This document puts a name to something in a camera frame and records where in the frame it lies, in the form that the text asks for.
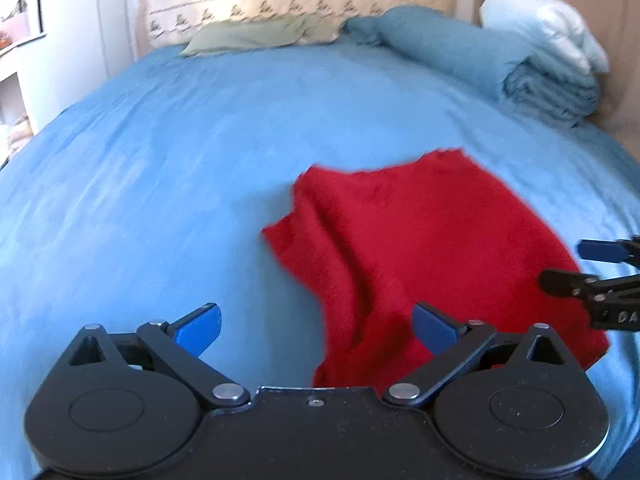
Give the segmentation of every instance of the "rolled teal comforter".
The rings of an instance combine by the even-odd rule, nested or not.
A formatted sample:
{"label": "rolled teal comforter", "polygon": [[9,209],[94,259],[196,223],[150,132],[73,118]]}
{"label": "rolled teal comforter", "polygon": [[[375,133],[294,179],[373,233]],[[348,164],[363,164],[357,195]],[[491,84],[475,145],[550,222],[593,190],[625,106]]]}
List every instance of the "rolled teal comforter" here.
{"label": "rolled teal comforter", "polygon": [[598,103],[593,74],[582,74],[518,34],[476,27],[426,7],[350,18],[344,31],[356,43],[389,46],[552,126],[575,126]]}

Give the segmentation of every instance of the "bed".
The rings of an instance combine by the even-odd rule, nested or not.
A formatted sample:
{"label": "bed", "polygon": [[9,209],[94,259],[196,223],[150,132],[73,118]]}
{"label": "bed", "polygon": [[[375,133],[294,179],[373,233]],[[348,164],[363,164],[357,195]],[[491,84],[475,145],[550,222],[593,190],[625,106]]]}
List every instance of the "bed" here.
{"label": "bed", "polygon": [[[260,230],[289,211],[290,186],[313,163],[380,168],[462,147],[572,250],[581,238],[640,232],[640,167],[594,126],[555,130],[505,113],[383,47],[183,59],[171,44],[188,41],[206,9],[259,14],[265,0],[215,0],[215,9],[174,1],[151,0],[153,52],[61,113],[0,172],[4,479],[36,473],[22,437],[24,409],[87,323],[129,332],[215,301],[223,331],[204,361],[250,390],[310,384],[324,350],[320,312]],[[290,1],[267,7],[278,12]],[[298,1],[318,10],[319,0]],[[348,1],[324,0],[339,12]],[[354,0],[360,9],[349,12],[398,2],[452,12],[453,0]],[[580,264],[606,277],[630,273]],[[609,339],[609,352],[588,371],[612,419],[591,467],[598,476],[640,424],[640,338]]]}

